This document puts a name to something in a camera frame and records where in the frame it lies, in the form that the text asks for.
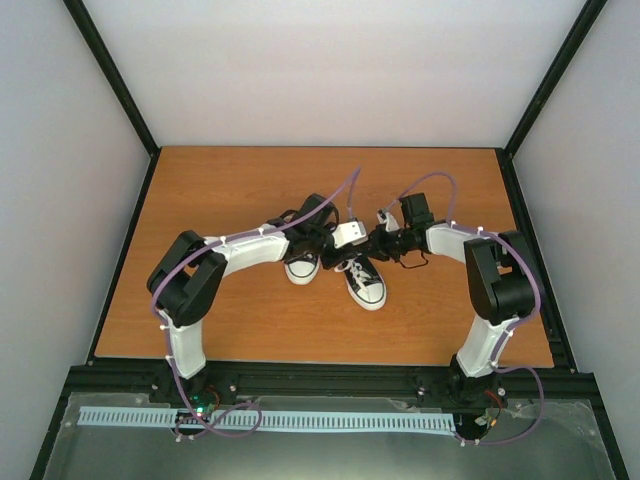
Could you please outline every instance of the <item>black metal frame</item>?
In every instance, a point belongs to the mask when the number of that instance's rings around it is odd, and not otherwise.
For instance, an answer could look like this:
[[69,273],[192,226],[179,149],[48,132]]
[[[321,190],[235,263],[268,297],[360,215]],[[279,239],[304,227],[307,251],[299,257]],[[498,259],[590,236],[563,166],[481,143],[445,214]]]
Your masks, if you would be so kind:
[[[72,367],[69,371],[60,400],[52,417],[49,431],[32,472],[32,479],[39,479],[44,475],[60,427],[60,421],[71,393],[148,393],[154,401],[180,403],[175,396],[174,389],[171,387],[172,378],[164,360],[106,359],[96,358],[94,355],[95,347],[159,160],[160,148],[153,140],[82,0],[64,0],[64,3],[127,113],[141,142],[147,149],[150,155],[150,162],[109,287],[87,363],[83,366]],[[548,398],[584,399],[591,402],[616,478],[624,480],[628,479],[629,476],[613,435],[595,378],[591,374],[576,372],[575,359],[571,352],[513,165],[513,158],[518,148],[605,3],[606,0],[587,0],[585,2],[580,15],[524,112],[508,144],[505,148],[495,149],[495,152],[516,226],[524,234],[531,247],[546,290],[546,302],[541,313],[555,367],[553,369],[537,370],[543,381],[545,395]],[[431,388],[437,388],[437,385],[446,378],[446,370],[446,367],[207,362],[204,375],[215,381],[216,387],[223,397],[222,400],[227,403],[235,401],[236,396],[258,395],[388,397],[420,406],[438,407],[453,413],[463,413],[465,409],[458,405],[442,398],[436,401],[434,400],[435,396],[432,397],[420,392],[420,387],[426,389],[427,392]],[[527,372],[506,375],[501,382],[512,398],[532,398],[538,394],[537,385]]]

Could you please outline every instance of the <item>black and white sneaker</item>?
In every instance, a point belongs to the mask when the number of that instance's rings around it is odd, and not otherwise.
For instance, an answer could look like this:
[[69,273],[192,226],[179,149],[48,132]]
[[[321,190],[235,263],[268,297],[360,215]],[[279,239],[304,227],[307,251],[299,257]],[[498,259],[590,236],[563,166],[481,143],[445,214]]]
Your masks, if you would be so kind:
[[367,257],[359,256],[338,265],[336,272],[344,272],[349,294],[366,310],[378,310],[387,300],[384,280]]
[[306,285],[314,279],[320,270],[320,260],[318,255],[307,253],[293,261],[284,264],[284,271],[296,285]]

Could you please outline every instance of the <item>orange wooden board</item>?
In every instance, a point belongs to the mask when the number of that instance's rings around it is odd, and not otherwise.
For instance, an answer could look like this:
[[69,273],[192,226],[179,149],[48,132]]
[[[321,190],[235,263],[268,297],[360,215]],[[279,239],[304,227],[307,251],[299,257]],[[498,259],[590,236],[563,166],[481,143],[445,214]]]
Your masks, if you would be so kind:
[[[107,315],[96,355],[162,357],[165,344],[149,313],[146,280],[184,230],[202,236],[254,228],[311,193],[332,193],[356,168],[356,215],[371,230],[375,212],[422,174],[446,170],[459,197],[454,218],[494,231],[514,228],[493,150],[429,148],[165,147]],[[438,218],[451,187],[427,180]],[[346,191],[336,205],[346,216]],[[401,219],[399,208],[394,212]],[[410,256],[408,263],[419,261]],[[343,274],[321,270],[307,286],[287,280],[281,263],[225,278],[204,321],[210,359],[445,365],[464,343],[473,319],[465,268],[429,256],[405,270],[375,262],[388,287],[387,303],[368,312],[349,296]],[[540,319],[519,328],[503,364],[552,366]]]

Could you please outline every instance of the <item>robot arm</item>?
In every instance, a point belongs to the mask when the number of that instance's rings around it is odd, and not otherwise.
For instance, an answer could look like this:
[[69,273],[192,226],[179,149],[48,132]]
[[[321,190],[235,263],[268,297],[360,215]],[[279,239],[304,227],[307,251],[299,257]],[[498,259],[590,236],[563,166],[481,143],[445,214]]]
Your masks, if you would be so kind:
[[[263,225],[265,230],[271,225]],[[233,272],[265,262],[282,260],[289,241],[282,232],[224,241],[217,237],[199,237],[182,233],[155,269],[147,287],[154,292],[158,284],[189,253],[216,241],[222,244],[202,255],[193,267],[193,275],[180,272],[158,299],[160,315],[167,321],[171,350],[183,378],[191,378],[206,363],[202,349],[202,322],[215,298],[222,278]]]
[[[319,195],[310,196],[295,215],[310,212],[322,200]],[[192,275],[185,271],[176,275],[161,292],[157,307],[170,328],[179,374],[190,378],[206,363],[202,319],[226,275],[259,263],[287,261],[308,252],[319,254],[323,267],[328,269],[357,255],[401,262],[409,251],[418,250],[423,255],[447,256],[467,268],[476,315],[465,344],[452,360],[452,370],[460,379],[452,389],[458,393],[469,391],[468,380],[492,376],[509,338],[509,326],[533,308],[528,280],[495,241],[434,221],[424,194],[404,197],[401,202],[404,228],[385,211],[378,213],[380,224],[369,235],[357,220],[338,225],[327,223],[335,209],[329,204],[309,221],[284,232],[223,241],[202,255],[196,265],[191,265],[198,267]],[[277,218],[262,228],[268,232],[273,230],[272,226],[281,225],[284,220]],[[506,232],[501,237],[533,266],[522,234]],[[149,278],[149,291],[155,292],[168,272],[190,253],[217,240],[223,237],[202,238],[194,232],[181,234]],[[510,267],[512,271],[501,273],[498,267]]]

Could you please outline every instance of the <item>wire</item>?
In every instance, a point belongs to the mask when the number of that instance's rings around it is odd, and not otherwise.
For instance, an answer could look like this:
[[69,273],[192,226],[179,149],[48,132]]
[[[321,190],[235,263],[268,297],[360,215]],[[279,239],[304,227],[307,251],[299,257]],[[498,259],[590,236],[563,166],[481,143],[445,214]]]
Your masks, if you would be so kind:
[[[347,177],[347,179],[342,183],[342,185],[340,185],[340,187],[335,192],[333,192],[331,195],[329,195],[329,197],[327,197],[316,208],[311,210],[309,213],[301,216],[300,218],[297,218],[296,220],[293,220],[292,222],[289,222],[289,223],[287,223],[285,225],[282,225],[280,227],[273,227],[273,228],[268,228],[268,229],[258,228],[258,229],[254,229],[254,230],[248,230],[246,232],[236,233],[234,235],[230,235],[230,236],[226,237],[226,240],[227,241],[233,241],[233,240],[239,240],[239,239],[242,239],[242,238],[250,238],[250,237],[255,237],[255,236],[261,236],[261,235],[264,235],[264,234],[271,234],[271,233],[281,232],[281,231],[286,230],[288,228],[294,227],[295,225],[298,225],[299,223],[304,222],[308,218],[311,218],[313,215],[318,213],[324,207],[326,207],[335,197],[337,197],[346,188],[346,186],[350,182],[351,182],[351,188],[353,189],[354,184],[355,184],[355,179],[360,174],[360,170],[361,170],[360,167],[356,168],[356,170],[349,177]],[[198,417],[196,411],[194,410],[193,406],[191,405],[191,402],[189,401],[189,398],[187,397],[186,392],[184,391],[184,387],[182,386],[182,381],[180,380],[180,374],[178,372],[178,366],[176,364],[176,361],[175,361],[175,358],[174,358],[173,347],[171,345],[171,331],[168,328],[169,327],[169,321],[167,319],[165,319],[160,314],[160,311],[156,307],[156,305],[158,305],[158,299],[160,298],[160,295],[162,294],[162,291],[165,289],[165,287],[169,284],[169,282],[171,280],[173,280],[173,278],[178,273],[180,273],[189,263],[193,262],[196,258],[200,257],[201,255],[204,255],[205,253],[211,251],[212,249],[216,248],[217,246],[219,246],[221,244],[222,244],[221,240],[216,240],[216,241],[214,241],[214,242],[212,242],[212,243],[210,243],[208,245],[205,245],[202,248],[199,248],[198,250],[196,250],[192,254],[188,255],[180,263],[178,263],[178,265],[176,265],[176,267],[173,270],[171,270],[167,274],[167,276],[165,278],[162,279],[162,281],[160,282],[160,284],[158,285],[156,290],[153,292],[153,294],[151,296],[151,313],[160,319],[160,322],[162,323],[162,325],[164,327],[163,331],[164,331],[165,343],[166,343],[166,346],[167,346],[167,360],[169,362],[169,365],[171,366],[171,372],[173,374],[173,379],[174,379],[174,381],[176,383],[176,387],[178,389],[178,394],[180,395],[180,398],[182,399],[186,409],[189,411],[191,416],[200,425],[202,425],[205,428],[205,430],[203,432],[200,432],[200,433],[204,434],[206,432],[212,432],[212,433],[215,433],[216,435],[220,435],[220,436],[223,436],[223,437],[238,438],[238,437],[245,437],[247,435],[250,435],[251,433],[253,433],[254,431],[256,431],[259,428],[260,424],[262,423],[262,410],[260,409],[260,407],[258,407],[255,404],[244,403],[244,404],[234,405],[231,408],[229,408],[228,410],[226,410],[220,417],[218,417],[218,420],[216,422],[214,422],[213,424],[211,424],[211,425],[208,424],[207,422],[205,422],[200,417]],[[215,425],[217,425],[217,423],[219,423],[219,421],[222,418],[224,418],[226,415],[228,415],[230,412],[232,412],[233,410],[236,410],[237,408],[241,408],[242,406],[247,406],[247,405],[249,405],[248,408],[253,408],[253,409],[257,410],[257,412],[258,412],[258,421],[256,422],[256,424],[253,426],[253,428],[251,430],[249,430],[247,432],[244,432],[242,434],[232,435],[232,434],[228,434],[228,433],[225,433],[225,432],[221,432],[220,430],[214,428]]]
[[216,397],[216,404],[213,406],[213,411],[215,412],[218,409],[218,407],[220,407],[220,395],[218,395],[218,392],[216,392],[213,385],[209,385],[207,388],[204,389],[204,391],[207,393],[211,393],[214,397]]
[[353,214],[353,192],[356,189],[356,180],[358,180],[358,175],[360,175],[360,167],[358,167],[357,173],[354,175],[351,180],[351,186],[349,187],[349,195],[347,196],[347,215],[349,215],[349,220],[355,219],[355,215]]
[[[498,235],[496,235],[495,233],[492,232],[487,232],[485,230],[482,230],[480,228],[469,228],[469,227],[464,227],[462,225],[458,225],[457,223],[455,223],[453,221],[453,210],[455,207],[455,202],[458,196],[458,186],[457,183],[455,181],[455,179],[453,178],[452,175],[450,175],[447,172],[431,172],[431,173],[427,173],[426,175],[423,175],[422,177],[420,177],[418,180],[416,180],[415,182],[413,182],[407,189],[405,189],[400,195],[398,195],[384,210],[388,211],[391,207],[393,207],[396,203],[398,203],[398,201],[400,200],[400,198],[404,197],[407,193],[409,193],[411,190],[413,190],[413,188],[415,188],[420,182],[426,180],[427,178],[430,177],[434,177],[434,176],[443,176],[449,179],[449,181],[451,182],[451,187],[452,187],[452,192],[451,192],[451,199],[449,200],[449,207],[447,209],[447,217],[446,217],[446,222],[447,224],[455,230],[459,230],[461,232],[465,232],[465,233],[471,233],[473,235],[478,235],[480,237],[485,236],[488,238],[491,238],[492,240],[496,241],[500,246],[502,246],[516,261],[516,263],[518,263],[518,266],[520,267],[520,269],[522,270],[522,272],[525,274],[525,276],[527,277],[527,280],[529,280],[529,284],[531,285],[531,288],[533,290],[533,297],[534,297],[534,305],[533,308],[531,309],[531,312],[513,322],[512,324],[510,324],[507,328],[505,328],[505,331],[502,333],[502,335],[500,336],[500,338],[498,339],[498,341],[496,342],[495,347],[493,348],[493,350],[491,351],[491,355],[489,357],[489,360],[492,364],[497,362],[497,358],[498,355],[500,354],[502,348],[504,347],[504,344],[506,343],[506,341],[509,339],[509,337],[511,337],[513,335],[513,331],[520,325],[530,321],[532,318],[534,318],[538,312],[540,311],[540,307],[542,306],[542,297],[540,295],[540,288],[538,287],[538,283],[536,282],[535,277],[533,276],[533,272],[531,271],[531,269],[529,268],[529,266],[527,265],[527,263],[524,261],[524,259],[520,256],[520,254],[511,246],[509,245],[507,242],[505,242],[502,238],[500,238]],[[494,371],[497,373],[509,373],[509,372],[513,372],[515,370],[528,370],[529,372],[531,372],[531,374],[533,375],[536,384],[538,386],[538,392],[540,394],[540,411],[538,414],[538,418],[536,418],[535,422],[533,422],[533,424],[524,432],[522,432],[519,435],[516,435],[515,437],[506,439],[506,440],[498,440],[498,441],[493,441],[493,442],[478,442],[478,445],[507,445],[509,443],[512,443],[516,440],[519,440],[521,438],[524,438],[528,435],[530,435],[540,424],[540,422],[542,421],[542,416],[543,416],[543,410],[544,410],[544,389],[542,387],[542,382],[540,381],[540,377],[538,376],[537,372],[529,366],[518,366],[518,367],[508,367],[508,368],[495,368],[494,367]],[[455,433],[456,438],[458,438],[458,440],[464,441],[464,439],[458,435],[458,433]]]
[[518,266],[527,277],[527,280],[529,280],[529,284],[531,285],[531,289],[533,290],[533,308],[529,313],[529,315],[513,322],[507,328],[505,328],[505,331],[502,332],[502,334],[498,338],[498,341],[493,347],[489,360],[491,361],[491,363],[495,363],[505,343],[507,342],[507,340],[509,340],[509,337],[513,335],[513,331],[523,323],[527,323],[529,320],[533,319],[540,311],[540,307],[542,306],[542,296],[540,295],[540,288],[538,287],[538,283],[536,282],[536,279],[533,276],[533,272],[527,265],[527,262],[524,261],[524,259],[520,256],[520,254],[516,251],[515,248],[513,248],[511,245],[505,242],[502,238],[500,238],[500,236],[496,235],[495,233],[487,232],[485,230],[481,230],[478,228],[474,229],[470,227],[464,227],[462,225],[458,225],[453,221],[449,224],[449,226],[461,232],[478,235],[480,237],[486,236],[491,238],[492,240],[495,240],[514,258],[516,263],[518,263]]
[[242,432],[242,433],[226,433],[226,432],[221,432],[220,430],[215,430],[214,433],[216,433],[217,435],[220,435],[221,437],[226,437],[226,438],[243,438],[243,437],[248,437],[249,435],[251,435],[253,432],[255,432],[259,427],[260,424],[262,423],[262,410],[260,410],[260,408],[257,408],[257,405],[255,403],[251,403],[251,402],[243,402],[243,403],[238,403],[236,405],[233,405],[232,407],[228,408],[227,410],[225,410],[222,415],[220,415],[218,418],[216,418],[211,424],[207,423],[202,417],[196,415],[194,416],[190,416],[190,417],[183,417],[181,418],[177,423],[176,423],[176,428],[174,429],[174,434],[175,436],[180,439],[182,437],[188,437],[190,440],[195,440],[197,438],[203,437],[204,435],[207,435],[208,433],[211,433],[211,430],[202,430],[201,432],[196,433],[195,435],[184,435],[182,433],[180,433],[180,427],[182,425],[184,425],[185,423],[187,423],[190,420],[197,420],[198,423],[201,423],[200,421],[204,422],[206,425],[210,425],[211,428],[215,427],[216,425],[218,425],[222,419],[224,417],[226,417],[227,415],[229,415],[231,412],[233,412],[234,410],[238,410],[240,408],[246,408],[246,409],[255,409],[258,412],[258,421],[253,425],[253,427],[251,427],[249,430],[247,430],[246,432]]
[[453,178],[453,175],[451,175],[448,172],[431,172],[431,173],[427,173],[426,175],[423,175],[422,177],[417,179],[415,182],[413,182],[411,185],[409,185],[400,195],[394,198],[389,205],[383,208],[383,210],[388,212],[391,209],[391,207],[393,207],[396,203],[400,201],[402,197],[404,197],[407,193],[409,193],[411,190],[417,187],[418,184],[422,183],[427,178],[431,178],[431,177],[445,177],[449,179],[449,182],[451,182],[451,198],[449,199],[449,206],[447,207],[447,216],[446,216],[447,223],[451,223],[451,220],[453,218],[453,209],[456,205],[456,201],[458,198],[458,184],[456,183],[456,179]]
[[500,398],[493,393],[491,390],[485,390],[485,395],[487,395],[488,397],[491,397],[491,399],[495,400],[495,402],[498,404],[498,415],[496,415],[496,420],[498,419],[498,417],[500,416],[500,413],[502,412],[502,400],[500,400]]
[[[533,378],[536,381],[536,384],[538,386],[538,393],[540,395],[540,410],[538,412],[538,417],[536,418],[535,422],[531,424],[529,428],[527,428],[524,432],[519,433],[518,435],[515,435],[511,438],[506,438],[504,440],[494,440],[490,442],[478,440],[478,441],[475,441],[477,445],[482,445],[487,447],[509,445],[510,443],[513,443],[517,440],[521,440],[531,435],[534,432],[534,430],[538,428],[538,425],[540,425],[540,422],[542,422],[542,418],[544,415],[544,389],[542,387],[542,381],[540,380],[540,376],[538,375],[538,373],[532,367],[529,367],[526,365],[521,365],[518,367],[497,368],[496,372],[504,374],[504,373],[510,373],[516,370],[528,370],[529,372],[531,372],[531,375],[533,375]],[[462,438],[457,432],[454,433],[454,436],[461,442],[470,441],[465,438]]]

